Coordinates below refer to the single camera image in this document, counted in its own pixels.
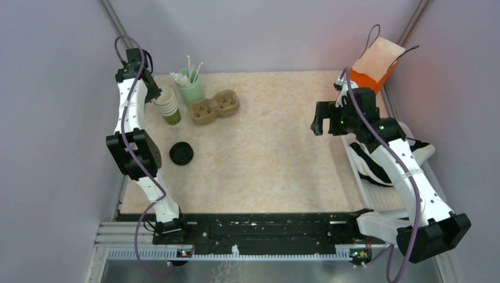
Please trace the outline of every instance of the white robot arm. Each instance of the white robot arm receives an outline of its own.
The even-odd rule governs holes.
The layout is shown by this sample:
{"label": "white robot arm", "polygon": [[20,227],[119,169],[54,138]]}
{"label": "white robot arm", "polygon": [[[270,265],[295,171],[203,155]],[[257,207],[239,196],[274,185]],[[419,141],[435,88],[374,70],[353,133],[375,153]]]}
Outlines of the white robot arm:
{"label": "white robot arm", "polygon": [[121,123],[124,107],[128,104],[128,109],[124,122],[124,129],[128,143],[134,150],[137,157],[142,161],[142,165],[154,177],[154,180],[165,189],[166,196],[155,204],[156,226],[163,231],[179,229],[180,210],[177,203],[170,196],[169,190],[165,186],[158,169],[162,166],[162,157],[159,149],[144,129],[144,105],[151,99],[160,95],[161,89],[154,82],[151,74],[147,70],[147,64],[143,69],[140,79],[127,101],[127,95],[132,88],[133,81],[137,75],[140,65],[140,53],[137,49],[127,50],[128,63],[118,70],[116,80],[120,92],[120,108],[118,122],[114,129],[114,134],[106,137],[106,144],[113,155],[118,167],[124,175],[130,176],[145,192],[148,200],[153,203],[163,196],[157,185],[145,175],[138,167],[137,163],[127,153],[121,136]]}
{"label": "white robot arm", "polygon": [[[415,161],[399,123],[393,118],[380,118],[373,90],[356,88],[356,84],[351,83],[354,87],[356,102],[364,118],[400,158],[409,169],[409,173],[406,173],[389,151],[375,139],[357,114],[351,97],[347,95],[347,82],[337,80],[334,85],[337,90],[341,90],[338,100],[317,102],[311,130],[317,136],[323,134],[323,119],[330,119],[328,133],[334,136],[355,134],[363,151],[367,152],[392,180],[409,215],[409,221],[407,221],[388,218],[368,209],[353,212],[351,213],[352,220],[349,221],[353,234],[360,238],[366,236],[379,238],[397,245],[400,251],[406,254],[410,234],[413,229],[417,229],[415,248],[409,259],[413,263],[453,249],[471,227],[468,217],[465,214],[456,215],[432,188]],[[418,227],[412,227],[416,217],[417,200],[408,178],[409,175],[413,176],[420,195]]]}

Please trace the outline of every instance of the zip tie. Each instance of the zip tie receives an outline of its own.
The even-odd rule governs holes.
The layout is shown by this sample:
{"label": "zip tie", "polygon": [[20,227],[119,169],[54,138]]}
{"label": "zip tie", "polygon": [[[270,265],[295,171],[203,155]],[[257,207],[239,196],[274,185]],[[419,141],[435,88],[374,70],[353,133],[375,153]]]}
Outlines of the zip tie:
{"label": "zip tie", "polygon": [[335,81],[336,85],[343,85],[345,81],[345,78],[340,78],[340,76],[337,77],[337,80]]}
{"label": "zip tie", "polygon": [[409,178],[410,176],[414,176],[414,175],[417,175],[420,173],[423,173],[422,169],[420,169],[420,168],[412,169],[409,172],[402,174],[401,179],[399,179],[396,183],[394,183],[394,185],[399,184],[400,182],[404,181],[405,179]]}
{"label": "zip tie", "polygon": [[358,266],[362,266],[362,267],[366,268],[366,264],[364,264],[364,261],[361,261],[360,265],[353,264],[353,269],[358,268]]}
{"label": "zip tie", "polygon": [[119,109],[124,109],[125,107],[137,107],[139,104],[135,102],[125,101],[119,107]]}

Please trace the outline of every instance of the beige tabletop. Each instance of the beige tabletop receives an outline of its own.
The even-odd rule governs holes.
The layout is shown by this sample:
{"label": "beige tabletop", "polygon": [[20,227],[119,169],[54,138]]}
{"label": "beige tabletop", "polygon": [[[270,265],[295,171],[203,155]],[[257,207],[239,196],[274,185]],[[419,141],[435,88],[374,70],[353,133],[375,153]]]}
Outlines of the beige tabletop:
{"label": "beige tabletop", "polygon": [[[334,100],[339,71],[201,74],[207,97],[236,91],[241,107],[230,117],[195,125],[169,75],[160,86],[174,89],[182,120],[168,125],[152,104],[146,131],[162,154],[159,170],[173,199],[187,213],[345,212],[362,208],[354,174],[340,137],[314,136],[316,101]],[[382,113],[386,113],[379,102]],[[173,164],[170,148],[188,142],[186,166]],[[149,204],[129,180],[122,213],[142,213]]]}

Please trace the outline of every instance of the black round cap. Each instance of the black round cap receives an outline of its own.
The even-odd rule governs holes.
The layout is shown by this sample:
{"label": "black round cap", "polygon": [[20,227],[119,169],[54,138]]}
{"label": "black round cap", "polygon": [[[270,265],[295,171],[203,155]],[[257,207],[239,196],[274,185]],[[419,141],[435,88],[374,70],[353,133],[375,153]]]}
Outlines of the black round cap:
{"label": "black round cap", "polygon": [[193,159],[193,149],[186,142],[176,143],[170,149],[170,159],[177,165],[186,165]]}

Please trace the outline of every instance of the gray wall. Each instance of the gray wall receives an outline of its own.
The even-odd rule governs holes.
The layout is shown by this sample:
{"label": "gray wall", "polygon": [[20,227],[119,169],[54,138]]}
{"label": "gray wall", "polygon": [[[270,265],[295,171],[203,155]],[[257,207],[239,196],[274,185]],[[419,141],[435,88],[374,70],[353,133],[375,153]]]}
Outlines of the gray wall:
{"label": "gray wall", "polygon": [[433,1],[389,81],[399,116],[436,146],[429,162],[472,228],[456,248],[467,282],[497,282],[500,2]]}
{"label": "gray wall", "polygon": [[111,0],[158,73],[204,61],[205,73],[342,69],[374,24],[397,41],[419,0]]}
{"label": "gray wall", "polygon": [[2,1],[0,282],[85,276],[122,178],[114,36],[97,1]]}

